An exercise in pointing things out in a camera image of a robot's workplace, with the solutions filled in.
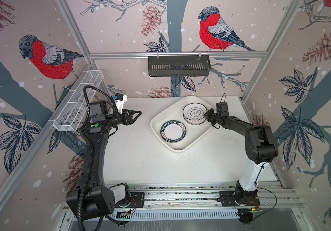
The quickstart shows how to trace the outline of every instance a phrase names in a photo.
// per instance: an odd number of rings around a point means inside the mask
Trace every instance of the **white plate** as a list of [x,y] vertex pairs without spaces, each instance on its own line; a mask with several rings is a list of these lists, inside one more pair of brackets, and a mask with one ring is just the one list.
[[184,119],[186,120],[186,122],[188,122],[189,124],[192,124],[192,125],[200,125],[200,124],[204,123],[204,121],[205,121],[205,117],[203,117],[203,118],[201,118],[199,120],[196,120],[196,121],[193,121],[191,119],[188,119],[185,116],[184,116]]
[[207,108],[203,104],[193,103],[187,105],[182,112],[185,118],[196,121],[204,117]]
[[[154,134],[167,148],[169,148],[173,152],[180,153],[185,151],[191,145],[196,143],[202,136],[204,136],[211,128],[213,128],[212,125],[207,122],[204,122],[198,126],[194,126],[187,123],[187,121],[182,115],[182,110],[186,105],[191,103],[203,104],[207,109],[212,108],[212,106],[204,100],[196,96],[190,95],[185,98],[180,98],[179,101],[164,109],[164,111],[156,115],[150,122],[150,127],[153,130]],[[167,142],[162,138],[162,135],[160,134],[160,129],[163,124],[170,120],[180,121],[185,125],[187,129],[187,135],[179,142]]]
[[175,143],[186,136],[186,127],[180,121],[167,121],[160,128],[160,135],[165,141]]

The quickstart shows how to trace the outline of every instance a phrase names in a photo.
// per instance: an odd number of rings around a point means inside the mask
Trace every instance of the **cream plastic tray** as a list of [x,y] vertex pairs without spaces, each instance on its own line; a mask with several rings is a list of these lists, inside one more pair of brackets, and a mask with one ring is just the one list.
[[[205,102],[202,99],[199,99],[196,96],[187,96],[177,103],[169,106],[167,109],[156,115],[150,122],[150,127],[158,137],[158,139],[166,145],[170,150],[174,152],[183,152],[188,149],[191,145],[196,143],[202,136],[204,136],[211,128],[211,124],[208,121],[200,125],[192,125],[189,124],[183,117],[182,110],[183,108],[192,103],[200,103],[203,104],[207,110],[211,109],[212,106]],[[170,120],[177,120],[183,123],[186,127],[186,136],[181,141],[176,143],[170,143],[165,141],[160,135],[160,128],[162,125]]]

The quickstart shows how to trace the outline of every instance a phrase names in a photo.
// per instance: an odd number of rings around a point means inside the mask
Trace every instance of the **bird wing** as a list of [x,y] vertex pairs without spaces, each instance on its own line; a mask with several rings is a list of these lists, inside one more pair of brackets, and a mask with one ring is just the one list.
[[232,26],[228,25],[222,17],[219,18],[219,21],[216,25],[208,27],[209,33],[211,33],[217,39],[224,39],[231,35],[234,31]]
[[48,65],[60,65],[64,61],[64,49],[61,46],[50,45],[43,43],[46,50],[46,55],[43,57],[42,61]]

